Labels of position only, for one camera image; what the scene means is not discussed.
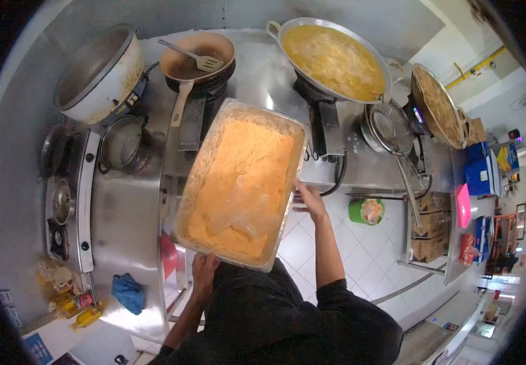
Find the cardboard box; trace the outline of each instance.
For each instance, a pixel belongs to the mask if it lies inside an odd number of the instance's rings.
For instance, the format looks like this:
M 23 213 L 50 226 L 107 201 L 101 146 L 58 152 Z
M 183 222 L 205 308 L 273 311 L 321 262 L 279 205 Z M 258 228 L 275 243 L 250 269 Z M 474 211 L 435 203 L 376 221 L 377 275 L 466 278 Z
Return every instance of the cardboard box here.
M 420 200 L 419 212 L 421 214 L 435 213 L 437 211 L 449 210 L 451 208 L 450 195 L 439 192 L 429 192 Z
M 445 246 L 449 246 L 449 235 L 447 234 L 430 239 L 414 239 L 413 259 L 430 263 L 443 255 Z
M 413 237 L 429 239 L 441 235 L 449 230 L 449 218 L 444 211 L 430 214 L 420 214 L 423 227 L 417 228 L 413 224 Z
M 468 126 L 469 134 L 465 139 L 466 146 L 469 147 L 476 143 L 486 142 L 486 132 L 484 131 L 484 126 L 480 118 L 472 119 L 468 122 Z

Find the blue cooler box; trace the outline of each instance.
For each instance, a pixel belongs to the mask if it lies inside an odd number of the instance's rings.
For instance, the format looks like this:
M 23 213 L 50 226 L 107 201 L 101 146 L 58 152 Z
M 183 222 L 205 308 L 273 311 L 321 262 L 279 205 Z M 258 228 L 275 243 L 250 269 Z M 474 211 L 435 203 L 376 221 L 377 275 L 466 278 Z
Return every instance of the blue cooler box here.
M 486 261 L 490 254 L 490 247 L 492 242 L 489 242 L 488 236 L 490 231 L 490 225 L 492 224 L 492 217 L 478 217 L 476 219 L 476 241 L 475 247 L 478 249 L 480 254 L 474 259 L 477 263 Z
M 480 142 L 466 148 L 465 153 L 468 156 L 468 162 L 476 162 L 490 156 L 490 148 L 487 142 Z
M 486 158 L 465 165 L 464 175 L 470 196 L 500 196 L 500 173 L 493 151 L 490 151 Z

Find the pink container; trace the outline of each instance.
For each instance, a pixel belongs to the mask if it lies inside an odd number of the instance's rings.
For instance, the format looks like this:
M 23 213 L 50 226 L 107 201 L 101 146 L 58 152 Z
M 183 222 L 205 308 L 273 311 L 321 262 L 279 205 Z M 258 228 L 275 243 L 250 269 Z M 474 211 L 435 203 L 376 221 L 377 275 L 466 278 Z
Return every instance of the pink container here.
M 468 227 L 472 217 L 470 208 L 470 192 L 468 191 L 468 184 L 464 184 L 458 187 L 456 192 L 457 223 L 461 228 Z

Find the spatula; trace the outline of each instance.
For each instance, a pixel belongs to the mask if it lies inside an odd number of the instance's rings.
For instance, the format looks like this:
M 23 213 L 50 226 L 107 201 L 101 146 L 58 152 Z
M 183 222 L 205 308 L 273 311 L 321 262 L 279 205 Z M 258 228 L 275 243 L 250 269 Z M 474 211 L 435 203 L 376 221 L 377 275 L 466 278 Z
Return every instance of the spatula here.
M 216 72 L 218 71 L 219 69 L 223 68 L 223 65 L 224 65 L 224 62 L 217 59 L 217 58 L 214 58 L 214 57 L 210 57 L 209 55 L 197 55 L 197 54 L 194 54 L 188 50 L 185 50 L 184 48 L 181 48 L 179 46 L 176 46 L 175 44 L 173 43 L 170 43 L 168 41 L 165 41 L 163 39 L 159 39 L 157 40 L 158 42 L 160 42 L 161 44 L 163 44 L 164 46 L 167 46 L 173 50 L 176 50 L 178 51 L 179 53 L 183 53 L 185 55 L 187 55 L 188 57 L 192 57 L 193 59 L 196 60 L 196 68 L 201 70 L 201 71 L 206 71 L 206 72 Z

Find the blue towel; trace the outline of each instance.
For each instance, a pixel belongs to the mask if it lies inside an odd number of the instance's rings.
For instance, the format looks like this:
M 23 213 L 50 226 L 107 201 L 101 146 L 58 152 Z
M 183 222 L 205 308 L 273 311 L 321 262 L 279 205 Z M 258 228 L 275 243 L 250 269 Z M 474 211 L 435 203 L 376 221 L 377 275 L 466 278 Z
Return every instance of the blue towel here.
M 121 276 L 113 275 L 111 294 L 134 315 L 141 313 L 145 299 L 143 289 L 128 273 Z

